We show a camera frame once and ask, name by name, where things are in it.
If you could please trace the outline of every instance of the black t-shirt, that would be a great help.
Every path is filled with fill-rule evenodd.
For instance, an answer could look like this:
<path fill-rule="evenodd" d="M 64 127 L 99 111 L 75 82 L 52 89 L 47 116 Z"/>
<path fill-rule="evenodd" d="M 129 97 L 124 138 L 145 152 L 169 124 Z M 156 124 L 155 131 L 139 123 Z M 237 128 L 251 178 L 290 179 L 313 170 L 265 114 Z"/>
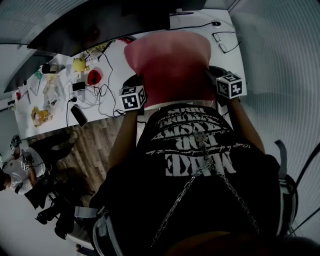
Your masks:
<path fill-rule="evenodd" d="M 215 170 L 204 170 L 178 203 L 151 251 L 153 238 L 186 183 L 204 164 L 195 134 L 208 138 Z M 259 233 L 279 224 L 279 165 L 235 136 L 213 108 L 176 104 L 153 114 L 127 161 L 109 170 L 90 206 L 105 205 L 124 255 L 163 254 L 188 237 L 213 231 L 256 232 L 220 172 L 244 200 Z"/>

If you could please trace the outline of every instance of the eyeglasses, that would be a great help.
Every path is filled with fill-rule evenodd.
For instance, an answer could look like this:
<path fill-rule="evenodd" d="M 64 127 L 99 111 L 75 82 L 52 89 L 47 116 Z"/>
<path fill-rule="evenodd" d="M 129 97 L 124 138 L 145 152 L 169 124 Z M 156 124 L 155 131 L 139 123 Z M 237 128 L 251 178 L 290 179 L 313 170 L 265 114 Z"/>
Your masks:
<path fill-rule="evenodd" d="M 235 47 L 233 47 L 231 50 L 227 50 L 227 47 L 226 47 L 223 43 L 221 43 L 221 39 L 220 39 L 220 37 L 219 37 L 219 35 L 218 35 L 219 33 L 234 33 L 234 32 L 233 32 L 233 31 L 232 31 L 232 32 L 231 32 L 231 31 L 224 31 L 224 32 L 216 32 L 216 33 L 213 33 L 213 34 L 212 34 L 214 40 L 218 43 L 221 51 L 222 51 L 224 54 L 227 54 L 227 53 L 231 52 L 232 50 L 234 50 L 235 48 L 237 48 L 238 45 L 240 45 L 241 41 L 239 41 L 238 44 L 237 44 Z"/>

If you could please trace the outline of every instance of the white table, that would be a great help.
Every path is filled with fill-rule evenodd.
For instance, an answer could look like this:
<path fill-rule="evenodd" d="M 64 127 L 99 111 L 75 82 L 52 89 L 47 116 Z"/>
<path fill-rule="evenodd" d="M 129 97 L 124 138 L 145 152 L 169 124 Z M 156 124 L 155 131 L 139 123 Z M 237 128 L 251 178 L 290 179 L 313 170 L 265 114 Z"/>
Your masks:
<path fill-rule="evenodd" d="M 243 79 L 245 79 L 245 73 L 244 73 L 244 67 L 242 63 L 241 53 L 239 47 L 234 49 L 233 51 L 224 54 L 214 38 L 212 37 L 212 33 L 214 32 L 222 32 L 222 31 L 234 31 L 234 28 L 232 26 L 232 21 L 230 19 L 229 13 L 226 10 L 213 10 L 213 9 L 206 9 L 201 11 L 195 11 L 194 14 L 191 15 L 179 15 L 179 16 L 173 16 L 170 18 L 170 25 L 171 28 L 180 28 L 180 27 L 188 27 L 188 26 L 199 26 L 206 23 L 209 23 L 211 21 L 221 21 L 220 28 L 216 28 L 212 25 L 207 25 L 204 27 L 199 28 L 188 28 L 185 30 L 192 31 L 199 33 L 200 35 L 206 37 L 210 41 L 211 45 L 211 59 L 210 59 L 210 65 L 211 66 L 217 66 L 226 69 L 227 71 L 231 71 L 233 73 L 238 74 Z M 136 34 L 136 38 L 143 37 L 145 35 L 154 33 L 148 32 L 148 33 L 141 33 Z M 220 35 L 220 38 L 222 39 L 223 43 L 225 44 L 227 49 L 232 49 L 234 46 L 237 45 L 237 37 L 234 33 L 225 33 Z M 119 89 L 122 88 L 123 83 L 133 76 L 135 73 L 134 71 L 129 67 L 127 64 L 127 61 L 124 56 L 124 48 L 126 44 L 116 40 L 115 43 L 112 43 L 110 47 L 105 51 L 105 54 L 107 55 L 110 64 L 113 67 L 113 72 L 110 77 L 110 89 L 114 92 L 114 96 L 116 99 L 116 106 L 115 109 L 122 109 L 121 104 L 119 102 Z M 44 95 L 42 93 L 45 85 L 46 80 L 43 78 L 41 80 L 39 91 L 37 97 L 29 91 L 30 95 L 30 102 L 24 99 L 21 102 L 17 103 L 17 110 L 15 111 L 15 118 L 17 121 L 17 125 L 20 131 L 20 136 L 22 139 L 32 137 L 38 134 L 47 133 L 50 131 L 54 131 L 57 129 L 65 128 L 67 126 L 66 123 L 66 115 L 67 115 L 67 101 L 69 100 L 69 85 L 70 82 L 68 82 L 71 79 L 71 76 L 68 75 L 70 66 L 73 62 L 73 59 L 75 57 L 68 57 L 61 54 L 57 54 L 55 58 L 52 60 L 54 62 L 57 62 L 60 65 L 66 65 L 67 69 L 62 70 L 59 73 L 60 81 L 63 86 L 66 100 L 64 103 L 64 108 L 61 112 L 56 113 L 53 116 L 53 119 L 42 124 L 39 127 L 35 127 L 33 124 L 33 121 L 31 119 L 31 112 L 34 106 L 38 106 L 40 110 L 43 109 L 44 105 Z M 90 66 L 90 70 L 96 69 L 99 72 L 102 73 L 102 80 L 96 85 L 101 86 L 103 84 L 108 83 L 108 76 L 111 72 L 111 69 L 107 63 L 107 60 L 105 56 L 100 57 L 100 62 L 96 63 L 94 65 Z M 89 71 L 85 71 L 85 77 L 88 75 Z M 30 77 L 27 81 L 27 86 L 31 83 L 32 79 L 34 77 Z M 95 98 L 89 93 L 85 92 L 85 97 L 90 102 L 94 103 Z M 103 103 L 100 106 L 100 110 L 103 113 L 106 113 L 108 115 L 113 114 L 113 108 L 114 108 L 114 100 L 108 91 L 107 94 L 103 97 Z M 84 103 L 80 104 L 83 107 L 88 107 Z M 68 125 L 73 126 L 77 125 L 78 122 L 74 118 L 74 116 L 70 113 L 70 108 L 72 107 L 72 104 L 69 103 L 68 107 Z M 89 109 L 83 109 L 82 112 L 86 116 L 88 122 L 104 119 L 107 116 L 101 115 L 98 112 L 98 106 L 91 107 Z"/>

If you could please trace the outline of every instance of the computer monitor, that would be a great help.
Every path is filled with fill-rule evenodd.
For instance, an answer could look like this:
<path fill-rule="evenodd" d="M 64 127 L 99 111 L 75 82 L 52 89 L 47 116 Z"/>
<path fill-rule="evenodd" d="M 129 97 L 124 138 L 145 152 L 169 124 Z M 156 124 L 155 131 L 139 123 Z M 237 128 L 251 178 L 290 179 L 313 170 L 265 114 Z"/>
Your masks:
<path fill-rule="evenodd" d="M 50 24 L 27 47 L 72 57 L 106 41 L 168 28 L 169 7 L 163 2 L 89 0 Z"/>

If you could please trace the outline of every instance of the person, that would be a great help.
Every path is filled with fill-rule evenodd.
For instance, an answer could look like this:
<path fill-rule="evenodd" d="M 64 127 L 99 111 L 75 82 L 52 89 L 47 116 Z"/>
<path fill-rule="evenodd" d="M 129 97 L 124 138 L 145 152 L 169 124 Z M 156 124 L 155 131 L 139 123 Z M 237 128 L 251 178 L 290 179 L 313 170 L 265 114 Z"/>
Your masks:
<path fill-rule="evenodd" d="M 46 165 L 52 169 L 58 160 L 68 156 L 73 144 L 69 143 L 59 150 L 52 148 L 66 142 L 69 138 L 70 135 L 67 132 L 62 132 L 32 143 L 25 150 L 32 157 L 32 163 L 29 164 L 28 170 L 24 170 L 22 167 L 23 155 L 18 145 L 13 155 L 0 168 L 0 183 L 2 184 L 0 191 L 10 188 L 20 195 L 30 191 L 37 183 L 37 178 L 45 173 Z"/>
<path fill-rule="evenodd" d="M 138 111 L 126 112 L 90 202 L 108 211 L 123 255 L 299 252 L 276 236 L 280 166 L 239 99 L 226 104 L 233 129 L 211 107 L 173 104 L 149 118 L 137 146 Z M 98 237 L 104 255 L 107 239 Z"/>

